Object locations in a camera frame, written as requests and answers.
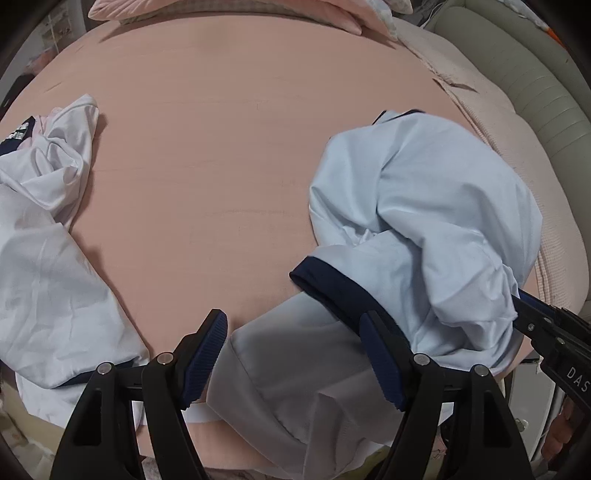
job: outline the pillow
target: pillow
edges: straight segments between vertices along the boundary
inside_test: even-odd
[[[286,15],[309,18],[318,23],[332,25],[353,35],[361,35],[361,26],[344,10],[317,0],[180,0],[158,10],[119,20],[130,24],[159,15],[175,15],[202,12],[234,12]]]
[[[242,2],[226,0],[236,5],[238,10],[227,5],[224,0],[193,0],[194,9],[185,12],[203,11],[245,11]],[[259,0],[267,4],[279,5],[296,14],[313,20],[334,25],[347,32],[359,35],[361,28],[353,15],[364,25],[389,38],[396,38],[390,6],[401,13],[412,12],[410,0]],[[94,20],[128,20],[163,9],[176,0],[96,0],[88,16]]]

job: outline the pink pillow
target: pink pillow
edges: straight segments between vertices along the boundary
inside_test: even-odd
[[[96,0],[88,16],[94,20],[127,20],[167,7],[178,0]],[[392,12],[384,0],[259,0],[361,35],[366,27],[395,38]]]
[[[93,20],[126,20],[167,7],[178,0],[96,0],[88,12]],[[319,0],[259,0],[280,5],[318,21],[361,35],[361,26],[343,9]]]

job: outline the clothing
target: clothing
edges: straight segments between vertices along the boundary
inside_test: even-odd
[[[553,169],[553,165],[562,164],[561,160],[555,158],[551,162],[536,133],[528,122],[515,113],[511,100],[503,90],[479,72],[450,41],[401,19],[395,18],[394,22],[400,42],[413,52],[429,71],[434,72],[434,81],[463,112],[474,131],[513,168],[534,195],[544,218],[540,252],[535,262],[534,273],[540,300],[566,308],[571,312],[579,312],[589,295],[588,258],[581,231],[590,230],[588,227],[585,230],[587,225],[585,213],[579,215],[576,222],[573,216],[573,212],[586,211],[585,196],[578,194],[579,190],[574,188],[575,185],[582,184],[568,183],[567,190],[573,206],[571,211],[569,200]],[[540,71],[547,71],[541,63],[538,65]],[[561,100],[560,104],[554,103],[553,108],[559,107],[558,110],[543,108],[545,103],[538,103],[540,98],[536,97],[536,94],[539,90],[531,89],[531,81],[535,81],[536,88],[545,89],[546,81],[551,81],[550,77],[553,77],[549,71],[540,73],[545,78],[541,83],[535,80],[538,73],[532,70],[529,74],[535,76],[529,77],[525,83],[520,80],[519,88],[510,88],[507,92],[511,93],[511,97],[516,102],[522,100],[527,102],[528,100],[524,100],[526,96],[532,100],[528,111],[537,112],[530,119],[532,126],[546,125],[557,115],[556,112],[567,109],[569,112],[565,115],[569,118],[568,124],[578,122],[579,114],[582,112],[578,106],[571,106],[569,102],[573,100],[572,98],[569,100],[570,95],[562,86],[552,87],[554,93],[558,90],[564,92],[556,94],[561,97]],[[522,75],[521,67],[511,68],[508,75],[504,81],[509,81],[510,77],[516,80],[519,75]],[[560,151],[568,155],[571,151],[566,148],[569,138],[572,137],[556,136],[556,142],[552,142],[555,148],[552,152]],[[572,168],[566,170],[569,174],[576,175],[577,166],[584,165],[584,161],[578,147],[574,147],[574,152]]]
[[[497,373],[521,344],[511,295],[534,264],[540,212],[512,169],[459,125],[396,116],[330,140],[310,186],[312,256],[375,299],[414,352]],[[330,287],[317,296],[328,304],[340,287],[309,273]],[[302,293],[236,330],[214,367],[207,403],[278,466],[265,473],[334,478],[391,442],[401,421],[354,325],[322,303]]]
[[[15,151],[25,140],[31,138],[34,126],[35,119],[30,116],[0,143],[0,155]]]
[[[101,362],[147,359],[113,292],[68,233],[98,115],[84,95],[54,111],[28,148],[0,157],[0,359],[16,372],[29,413],[60,426],[83,385],[56,387]]]

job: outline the bed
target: bed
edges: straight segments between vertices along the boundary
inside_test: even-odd
[[[482,136],[403,43],[276,15],[107,22],[30,83],[0,137],[93,95],[92,172],[72,236],[151,354],[171,351],[211,308],[232,330],[295,295],[287,274],[316,246],[308,187],[332,135],[417,108]],[[529,290],[540,285],[533,272]],[[14,396],[7,409],[55,449],[60,429],[19,413]],[[220,420],[189,430],[205,466],[269,465]],[[150,456],[145,426],[138,442]]]

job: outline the metal screw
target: metal screw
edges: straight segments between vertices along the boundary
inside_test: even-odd
[[[476,372],[476,375],[480,377],[485,377],[488,375],[488,369],[484,365],[476,365],[474,367],[474,371]]]
[[[530,423],[527,420],[515,419],[515,423],[517,424],[517,430],[519,430],[519,433],[523,433],[527,427],[530,426]]]
[[[430,360],[429,357],[427,355],[425,355],[424,353],[417,353],[414,357],[413,357],[414,362],[417,365],[428,365]]]
[[[172,362],[173,360],[174,360],[174,355],[171,354],[170,352],[161,353],[160,355],[158,355],[158,358],[156,359],[156,361],[160,365],[167,365],[170,362]]]
[[[111,364],[109,362],[104,362],[102,364],[100,364],[98,367],[96,367],[96,371],[98,373],[100,373],[101,375],[106,375],[107,373],[109,373],[111,371]]]

